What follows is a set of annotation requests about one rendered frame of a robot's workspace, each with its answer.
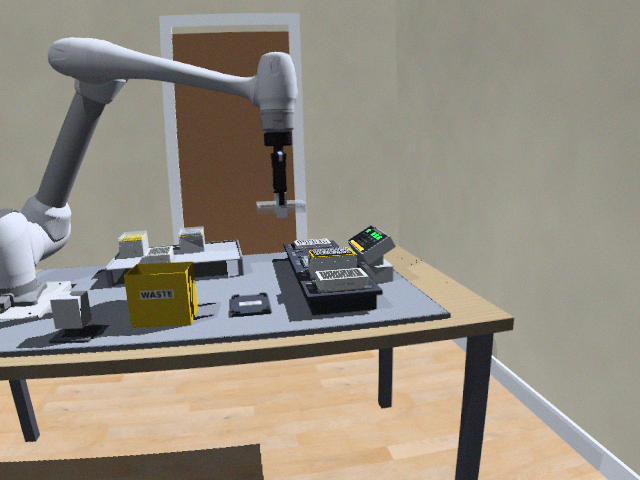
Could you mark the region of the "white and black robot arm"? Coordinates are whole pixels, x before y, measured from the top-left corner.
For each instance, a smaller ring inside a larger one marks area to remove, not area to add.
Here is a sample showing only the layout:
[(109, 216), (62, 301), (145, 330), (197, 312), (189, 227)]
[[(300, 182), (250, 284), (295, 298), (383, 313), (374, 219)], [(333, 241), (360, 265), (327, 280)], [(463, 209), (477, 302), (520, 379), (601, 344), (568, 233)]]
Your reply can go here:
[(91, 38), (54, 42), (48, 50), (48, 62), (57, 72), (76, 77), (76, 92), (38, 193), (27, 199), (21, 212), (0, 209), (0, 308), (5, 310), (38, 304), (47, 288), (46, 282), (37, 282), (35, 267), (68, 241), (71, 211), (66, 203), (75, 179), (105, 105), (129, 79), (158, 80), (244, 97), (260, 108), (266, 133), (294, 129), (295, 69), (290, 55), (282, 52), (262, 55), (257, 75), (250, 78)]

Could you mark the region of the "yellow waste bin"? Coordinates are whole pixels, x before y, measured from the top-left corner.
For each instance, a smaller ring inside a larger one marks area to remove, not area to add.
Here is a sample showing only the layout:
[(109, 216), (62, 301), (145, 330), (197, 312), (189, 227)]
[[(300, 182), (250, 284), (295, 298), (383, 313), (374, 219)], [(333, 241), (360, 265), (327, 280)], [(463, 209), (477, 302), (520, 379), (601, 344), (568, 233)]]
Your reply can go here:
[(193, 261), (136, 264), (124, 281), (131, 328), (192, 325), (198, 311)]

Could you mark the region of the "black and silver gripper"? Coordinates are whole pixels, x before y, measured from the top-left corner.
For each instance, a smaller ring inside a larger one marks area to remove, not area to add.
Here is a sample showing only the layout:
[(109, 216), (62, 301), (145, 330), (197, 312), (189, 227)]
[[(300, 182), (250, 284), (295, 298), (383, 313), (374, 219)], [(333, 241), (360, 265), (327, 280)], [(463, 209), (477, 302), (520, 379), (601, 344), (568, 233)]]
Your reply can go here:
[[(292, 145), (291, 132), (269, 132), (264, 134), (264, 145), (273, 146), (271, 158), (274, 170), (274, 201), (277, 205), (277, 218), (287, 218), (286, 153), (283, 146)], [(275, 155), (276, 154), (276, 155)], [(275, 164), (276, 157), (276, 164)], [(277, 177), (277, 182), (275, 179)], [(279, 187), (284, 186), (284, 187)], [(276, 190), (277, 188), (277, 190)]]

